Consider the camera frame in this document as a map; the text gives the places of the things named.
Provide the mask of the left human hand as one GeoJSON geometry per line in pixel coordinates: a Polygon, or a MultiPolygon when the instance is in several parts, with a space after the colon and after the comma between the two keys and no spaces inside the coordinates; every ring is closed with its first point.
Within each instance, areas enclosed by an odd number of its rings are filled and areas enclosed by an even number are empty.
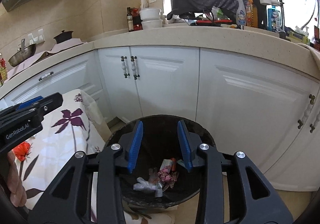
{"type": "Polygon", "coordinates": [[[15,207],[23,207],[27,201],[27,195],[18,174],[13,151],[8,153],[7,158],[10,165],[7,179],[7,186],[10,190],[10,201],[15,207]]]}

